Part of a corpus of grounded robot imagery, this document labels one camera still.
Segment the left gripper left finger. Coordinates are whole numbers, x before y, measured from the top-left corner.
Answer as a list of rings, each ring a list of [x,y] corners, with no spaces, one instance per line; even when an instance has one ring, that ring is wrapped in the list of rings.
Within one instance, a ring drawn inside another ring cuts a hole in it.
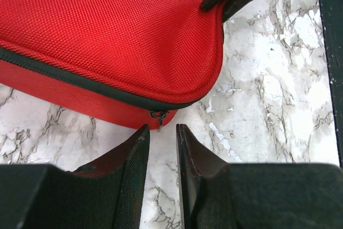
[[[69,173],[62,228],[139,228],[150,149],[143,125],[124,143]]]

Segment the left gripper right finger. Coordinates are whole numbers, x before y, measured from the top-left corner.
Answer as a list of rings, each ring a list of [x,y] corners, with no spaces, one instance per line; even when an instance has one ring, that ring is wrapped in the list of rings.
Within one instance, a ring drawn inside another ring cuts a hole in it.
[[[182,228],[241,228],[230,193],[229,164],[185,124],[176,126]]]

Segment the red black medicine case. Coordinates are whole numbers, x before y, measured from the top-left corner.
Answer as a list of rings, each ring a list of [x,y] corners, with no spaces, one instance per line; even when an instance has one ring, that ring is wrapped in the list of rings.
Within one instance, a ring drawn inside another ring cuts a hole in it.
[[[202,0],[1,0],[1,83],[124,127],[152,129],[206,96],[223,9]]]

